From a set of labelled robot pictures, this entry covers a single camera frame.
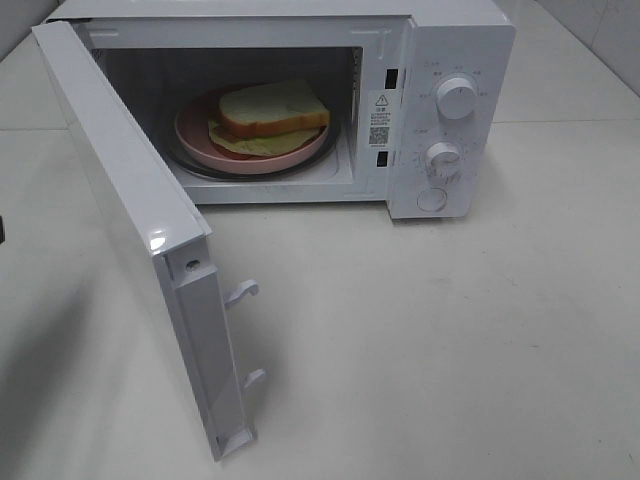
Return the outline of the white microwave oven body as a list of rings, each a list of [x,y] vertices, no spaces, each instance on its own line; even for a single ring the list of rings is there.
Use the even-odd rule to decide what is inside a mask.
[[[515,29],[491,1],[67,1],[42,24],[69,23],[193,203],[375,201],[395,219],[461,217],[477,172]],[[475,110],[448,120],[435,88],[464,74]],[[315,167],[254,182],[211,181],[164,148],[178,109],[208,90],[304,78],[340,130]],[[367,144],[367,98],[393,90],[387,147]],[[431,176],[426,150],[450,142],[460,169]],[[416,205],[428,188],[446,206]]]

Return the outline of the upper white round knob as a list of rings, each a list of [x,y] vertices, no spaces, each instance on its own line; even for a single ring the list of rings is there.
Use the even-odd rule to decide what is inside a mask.
[[[477,95],[475,81],[464,74],[451,75],[435,88],[437,109],[448,120],[469,116],[475,110]]]

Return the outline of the white warning label sticker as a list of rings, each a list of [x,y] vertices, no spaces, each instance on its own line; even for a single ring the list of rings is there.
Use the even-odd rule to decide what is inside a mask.
[[[367,98],[367,144],[372,148],[387,147],[391,140],[394,123],[393,90],[374,90]]]

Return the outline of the pink round plate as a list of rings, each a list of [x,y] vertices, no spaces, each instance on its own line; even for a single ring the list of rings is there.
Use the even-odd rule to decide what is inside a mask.
[[[331,125],[276,137],[231,136],[219,124],[218,102],[225,92],[207,92],[176,114],[174,150],[186,155],[183,168],[211,178],[258,179],[300,170],[332,147],[337,130]]]

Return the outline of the sandwich with toast bread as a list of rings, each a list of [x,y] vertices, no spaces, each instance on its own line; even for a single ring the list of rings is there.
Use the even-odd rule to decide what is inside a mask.
[[[235,155],[275,157],[316,139],[330,120],[309,84],[293,79],[224,93],[208,130],[214,144]]]

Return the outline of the round door release button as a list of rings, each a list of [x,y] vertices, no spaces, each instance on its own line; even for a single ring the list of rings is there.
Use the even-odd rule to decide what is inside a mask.
[[[428,188],[417,197],[416,205],[424,212],[439,212],[447,203],[447,192],[441,188]]]

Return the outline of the glass microwave turntable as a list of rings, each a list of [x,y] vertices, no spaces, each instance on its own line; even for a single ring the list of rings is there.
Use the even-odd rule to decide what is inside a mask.
[[[339,139],[336,126],[321,128],[298,148],[275,156],[230,151],[214,142],[210,134],[217,125],[196,118],[176,118],[167,128],[167,157],[183,170],[211,181],[254,182],[305,172],[331,155]]]

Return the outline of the white microwave door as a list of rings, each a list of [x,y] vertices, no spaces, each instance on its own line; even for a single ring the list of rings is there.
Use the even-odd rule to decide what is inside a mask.
[[[211,228],[73,27],[33,34],[117,259],[220,460],[255,436],[226,311],[257,285],[223,294]]]

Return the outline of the lower white timer knob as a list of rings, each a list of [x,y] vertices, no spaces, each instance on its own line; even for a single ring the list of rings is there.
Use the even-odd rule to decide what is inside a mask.
[[[437,142],[426,150],[426,166],[431,176],[450,177],[460,169],[462,154],[460,149],[450,142]]]

